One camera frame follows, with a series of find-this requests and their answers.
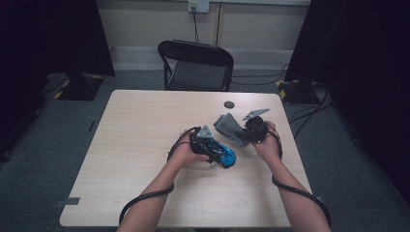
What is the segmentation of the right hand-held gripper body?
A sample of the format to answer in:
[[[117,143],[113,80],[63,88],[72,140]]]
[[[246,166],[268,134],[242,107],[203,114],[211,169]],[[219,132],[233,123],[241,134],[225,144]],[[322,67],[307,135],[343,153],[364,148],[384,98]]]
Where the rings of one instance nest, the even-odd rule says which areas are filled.
[[[241,136],[248,142],[261,142],[268,133],[268,125],[260,117],[269,111],[269,108],[256,109],[248,113],[243,120],[246,122]]]

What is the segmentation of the black folding chair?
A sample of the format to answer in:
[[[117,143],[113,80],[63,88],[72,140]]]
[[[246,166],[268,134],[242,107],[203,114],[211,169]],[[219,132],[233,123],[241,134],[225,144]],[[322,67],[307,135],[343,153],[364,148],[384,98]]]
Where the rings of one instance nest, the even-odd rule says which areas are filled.
[[[180,40],[158,45],[163,61],[164,89],[228,92],[234,59],[218,46]]]

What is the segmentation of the black curtain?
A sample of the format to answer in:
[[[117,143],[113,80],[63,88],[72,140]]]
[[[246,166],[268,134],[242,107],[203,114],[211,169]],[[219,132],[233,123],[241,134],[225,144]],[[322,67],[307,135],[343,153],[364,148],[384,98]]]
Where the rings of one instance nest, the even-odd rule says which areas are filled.
[[[71,72],[114,75],[97,0],[0,0],[0,161]]]
[[[310,0],[285,78],[329,85],[410,206],[410,0]]]

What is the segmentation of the grey tape strip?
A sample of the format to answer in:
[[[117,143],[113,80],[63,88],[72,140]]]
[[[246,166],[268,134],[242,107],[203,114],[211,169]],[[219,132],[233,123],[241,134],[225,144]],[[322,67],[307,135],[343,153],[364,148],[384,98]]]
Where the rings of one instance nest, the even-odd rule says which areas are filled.
[[[66,205],[77,205],[79,203],[79,197],[67,197],[57,200],[55,203],[56,208],[64,208]]]

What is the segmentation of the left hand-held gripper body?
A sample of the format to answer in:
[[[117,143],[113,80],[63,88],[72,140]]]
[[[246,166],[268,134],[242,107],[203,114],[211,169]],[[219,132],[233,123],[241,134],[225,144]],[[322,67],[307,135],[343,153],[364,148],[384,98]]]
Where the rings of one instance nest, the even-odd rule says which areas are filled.
[[[197,127],[194,129],[193,134],[190,136],[191,149],[196,154],[211,156],[212,153],[209,145],[213,139],[214,136],[207,125],[204,125],[203,127]]]

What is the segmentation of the white wall socket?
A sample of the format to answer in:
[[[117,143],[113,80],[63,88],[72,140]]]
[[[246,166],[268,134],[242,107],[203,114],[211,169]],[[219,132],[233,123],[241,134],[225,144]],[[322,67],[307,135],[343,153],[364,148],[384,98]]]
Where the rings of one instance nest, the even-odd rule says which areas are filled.
[[[188,11],[190,13],[207,14],[210,12],[210,2],[206,0],[189,0]]]

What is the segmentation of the blue toy car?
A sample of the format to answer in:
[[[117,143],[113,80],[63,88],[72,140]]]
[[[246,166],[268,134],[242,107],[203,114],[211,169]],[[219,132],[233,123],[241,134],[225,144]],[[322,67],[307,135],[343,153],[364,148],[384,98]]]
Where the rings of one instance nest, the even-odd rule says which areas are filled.
[[[212,140],[212,142],[209,145],[209,148],[211,149],[211,156],[215,156],[216,163],[222,166],[223,168],[229,168],[235,164],[235,153],[228,147],[218,142],[216,139]]]

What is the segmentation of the grey cloth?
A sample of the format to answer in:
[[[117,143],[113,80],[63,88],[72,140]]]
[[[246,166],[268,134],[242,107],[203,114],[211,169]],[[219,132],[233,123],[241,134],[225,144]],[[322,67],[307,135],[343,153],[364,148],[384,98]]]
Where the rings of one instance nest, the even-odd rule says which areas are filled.
[[[232,141],[237,147],[247,147],[249,142],[240,137],[243,131],[231,113],[222,114],[214,123],[215,130]]]

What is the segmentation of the black stand base striped tape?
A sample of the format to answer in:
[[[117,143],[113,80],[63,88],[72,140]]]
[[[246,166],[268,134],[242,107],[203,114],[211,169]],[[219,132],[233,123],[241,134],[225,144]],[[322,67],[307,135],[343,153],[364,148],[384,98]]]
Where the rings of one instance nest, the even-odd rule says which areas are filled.
[[[104,77],[101,75],[68,72],[68,80],[63,83],[54,99],[60,101],[92,101],[103,81]]]
[[[281,100],[290,104],[318,104],[319,99],[310,84],[300,80],[276,82]]]

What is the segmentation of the person's right hand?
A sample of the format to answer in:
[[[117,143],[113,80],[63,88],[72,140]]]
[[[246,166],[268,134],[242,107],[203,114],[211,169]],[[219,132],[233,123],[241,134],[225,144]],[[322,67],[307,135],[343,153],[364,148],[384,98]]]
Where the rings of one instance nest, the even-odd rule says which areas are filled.
[[[281,161],[281,143],[273,122],[266,121],[268,132],[263,141],[252,143],[256,154],[261,157],[269,166],[278,164]]]

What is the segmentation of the person's left hand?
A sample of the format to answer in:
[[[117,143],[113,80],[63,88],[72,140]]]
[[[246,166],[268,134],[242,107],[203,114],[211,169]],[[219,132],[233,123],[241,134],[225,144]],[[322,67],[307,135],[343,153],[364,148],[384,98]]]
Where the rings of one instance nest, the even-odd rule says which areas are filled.
[[[171,167],[181,170],[196,161],[207,161],[208,156],[204,154],[196,154],[190,146],[191,132],[185,130],[180,134],[180,140],[173,150],[173,153],[167,162]]]

